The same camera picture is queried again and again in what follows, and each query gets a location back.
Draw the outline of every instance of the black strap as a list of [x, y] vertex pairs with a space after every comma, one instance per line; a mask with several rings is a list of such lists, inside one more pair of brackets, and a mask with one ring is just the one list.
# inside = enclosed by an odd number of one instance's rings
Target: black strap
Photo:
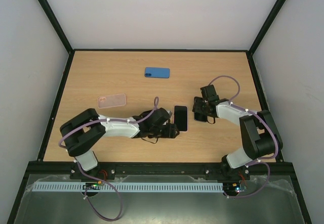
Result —
[[158, 138], [156, 138], [156, 141], [155, 141], [155, 142], [150, 142], [150, 143], [152, 143], [152, 144], [156, 144], [157, 141], [158, 141]]

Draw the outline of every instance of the wooden table surface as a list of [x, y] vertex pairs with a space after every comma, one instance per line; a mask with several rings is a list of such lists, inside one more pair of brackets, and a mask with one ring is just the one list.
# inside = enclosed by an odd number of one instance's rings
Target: wooden table surface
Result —
[[[170, 68], [170, 78], [146, 78], [145, 67]], [[241, 147], [239, 126], [224, 119], [211, 125], [193, 119], [195, 96], [200, 87], [219, 75], [235, 77], [241, 92], [234, 102], [260, 110], [260, 104], [245, 53], [240, 52], [75, 52], [62, 100], [46, 149], [44, 161], [71, 161], [58, 147], [60, 126], [88, 108], [110, 117], [129, 117], [152, 109], [155, 96], [159, 107], [175, 105], [189, 109], [189, 131], [176, 139], [159, 139], [151, 144], [141, 139], [101, 138], [93, 147], [99, 161], [112, 162], [219, 162]], [[220, 98], [237, 91], [235, 82], [221, 78], [214, 82]], [[122, 107], [98, 109], [99, 96], [126, 94]]]

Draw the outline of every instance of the robotic arm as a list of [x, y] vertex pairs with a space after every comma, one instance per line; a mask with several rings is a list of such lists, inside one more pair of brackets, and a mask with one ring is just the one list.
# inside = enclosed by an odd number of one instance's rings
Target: robotic arm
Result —
[[202, 98], [195, 97], [193, 112], [213, 117], [214, 123], [215, 118], [222, 118], [240, 126], [242, 147], [222, 158], [221, 170], [225, 176], [255, 159], [275, 153], [276, 147], [277, 151], [282, 149], [280, 134], [268, 110], [251, 111], [234, 105], [228, 99], [219, 99], [213, 85], [204, 86], [200, 91]]
[[[98, 165], [97, 158], [91, 150], [101, 137], [129, 138], [175, 138], [179, 131], [175, 124], [170, 123], [171, 112], [164, 108], [145, 111], [139, 116], [125, 119], [110, 118], [97, 114], [95, 109], [87, 109], [60, 127], [69, 156], [76, 158], [83, 170], [89, 171]], [[83, 125], [89, 125], [84, 131]]]

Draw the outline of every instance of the transparent phone case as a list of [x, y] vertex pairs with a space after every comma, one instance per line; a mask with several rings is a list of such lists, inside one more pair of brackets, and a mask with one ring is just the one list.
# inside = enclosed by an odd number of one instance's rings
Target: transparent phone case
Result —
[[124, 105], [126, 105], [125, 94], [107, 95], [98, 98], [98, 108], [100, 109], [124, 106]]

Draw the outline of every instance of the black smartphone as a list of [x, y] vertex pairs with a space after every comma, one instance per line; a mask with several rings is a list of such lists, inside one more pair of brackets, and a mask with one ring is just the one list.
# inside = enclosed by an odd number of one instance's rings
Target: black smartphone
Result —
[[173, 123], [176, 124], [179, 131], [188, 131], [188, 107], [174, 106]]

